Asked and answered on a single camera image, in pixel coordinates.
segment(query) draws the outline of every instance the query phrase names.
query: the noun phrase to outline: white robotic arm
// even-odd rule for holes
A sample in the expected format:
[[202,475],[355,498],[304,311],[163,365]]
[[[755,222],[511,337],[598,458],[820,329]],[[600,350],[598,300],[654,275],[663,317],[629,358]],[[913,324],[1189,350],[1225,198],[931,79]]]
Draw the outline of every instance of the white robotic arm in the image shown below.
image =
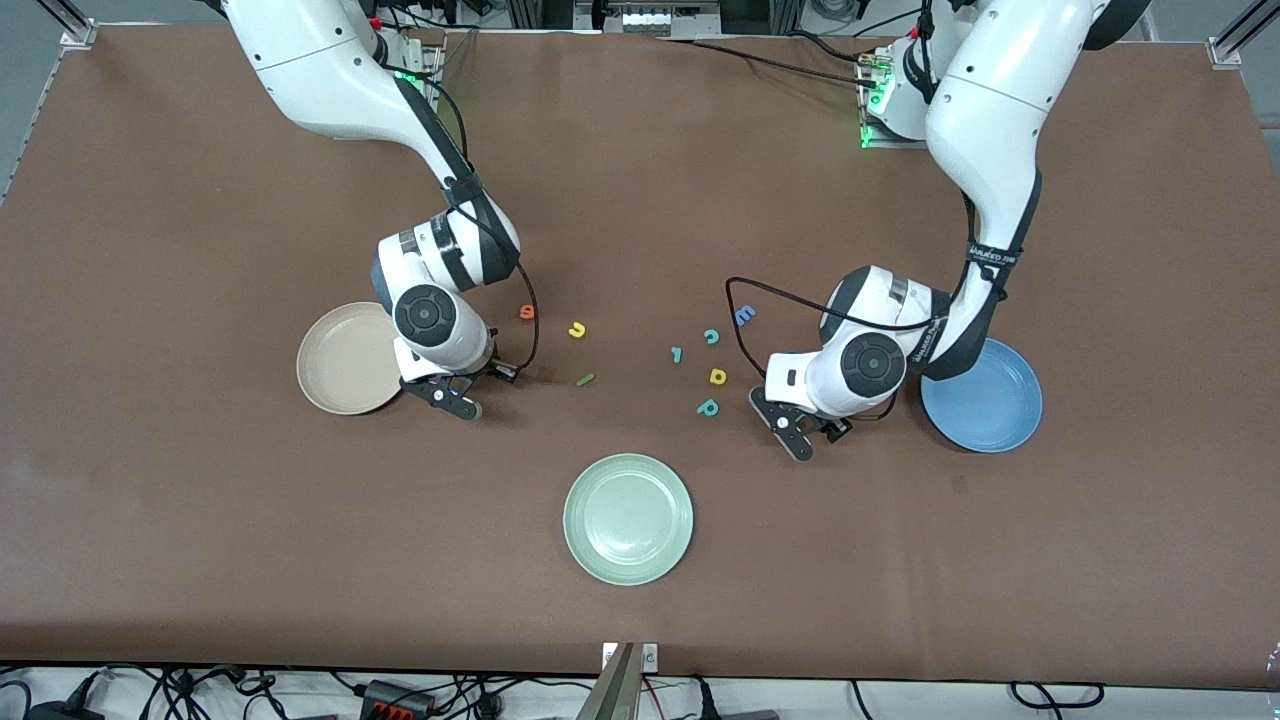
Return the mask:
[[511,220],[417,88],[380,67],[385,42],[355,0],[223,0],[223,10],[285,117],[335,138],[407,145],[439,179],[449,209],[380,241],[370,277],[399,333],[406,389],[479,418],[448,378],[490,369],[513,379],[517,369],[493,357],[489,328],[461,293],[511,275],[520,259]]
[[1041,127],[1108,4],[979,0],[965,17],[942,10],[932,37],[943,42],[913,33],[882,51],[896,76],[920,87],[895,82],[877,111],[909,137],[923,126],[929,154],[965,195],[968,254],[952,295],[874,265],[854,270],[827,302],[844,316],[823,315],[822,350],[769,357],[750,400],[794,459],[812,456],[805,434],[822,429],[835,442],[849,416],[892,397],[908,372],[943,379],[973,366],[1039,200]]

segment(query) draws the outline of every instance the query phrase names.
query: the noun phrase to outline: gray floor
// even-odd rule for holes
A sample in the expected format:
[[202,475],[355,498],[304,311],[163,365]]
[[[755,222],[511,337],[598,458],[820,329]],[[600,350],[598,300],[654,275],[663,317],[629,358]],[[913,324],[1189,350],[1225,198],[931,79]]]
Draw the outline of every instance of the gray floor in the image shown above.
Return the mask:
[[[1153,0],[1152,15],[1162,41],[1203,41],[1226,26],[1249,0]],[[212,10],[193,0],[81,0],[79,8],[101,22],[221,22]],[[874,0],[864,23],[846,24],[855,32],[916,5],[916,0]],[[805,27],[820,24],[806,13]],[[901,29],[910,20],[887,26]],[[41,90],[58,58],[61,28],[36,0],[0,4],[0,168],[14,168]],[[1280,26],[1267,29],[1244,51],[1244,83],[1258,115],[1258,127],[1272,164],[1280,172]]]

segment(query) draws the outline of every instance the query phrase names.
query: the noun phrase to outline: round black joint cap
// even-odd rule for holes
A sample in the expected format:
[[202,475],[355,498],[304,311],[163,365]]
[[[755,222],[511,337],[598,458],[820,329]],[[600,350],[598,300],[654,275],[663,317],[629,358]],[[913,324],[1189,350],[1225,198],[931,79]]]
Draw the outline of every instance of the round black joint cap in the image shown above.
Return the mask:
[[902,382],[906,359],[902,348],[887,334],[867,333],[855,337],[840,356],[845,386],[860,397],[884,395]]
[[424,347],[436,347],[449,340],[458,311],[443,290],[420,284],[404,291],[396,301],[396,329],[406,340]]

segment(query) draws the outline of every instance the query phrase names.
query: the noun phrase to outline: plate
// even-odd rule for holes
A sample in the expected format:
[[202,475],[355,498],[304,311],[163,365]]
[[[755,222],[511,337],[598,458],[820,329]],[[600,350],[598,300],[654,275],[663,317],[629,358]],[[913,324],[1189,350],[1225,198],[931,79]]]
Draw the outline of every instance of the plate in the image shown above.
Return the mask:
[[564,501],[564,541],[584,570],[613,585],[666,575],[694,536],[694,503],[676,471],[622,454],[582,471]]
[[992,338],[968,373],[945,380],[920,378],[920,398],[938,432],[975,452],[1005,452],[1027,442],[1044,410],[1032,366]]
[[316,407],[358,415],[399,392],[396,325],[376,302],[330,310],[311,325],[298,348],[298,386]]

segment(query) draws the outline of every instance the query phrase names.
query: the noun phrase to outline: red wire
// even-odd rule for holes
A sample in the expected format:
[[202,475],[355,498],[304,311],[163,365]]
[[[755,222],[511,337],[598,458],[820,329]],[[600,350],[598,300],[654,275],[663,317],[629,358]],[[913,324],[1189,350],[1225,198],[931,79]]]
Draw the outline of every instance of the red wire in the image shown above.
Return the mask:
[[658,708],[658,720],[667,720],[667,716],[662,712],[662,703],[658,702],[658,693],[653,689],[653,683],[649,678],[644,678],[644,689],[649,691],[649,697],[653,698],[653,706]]

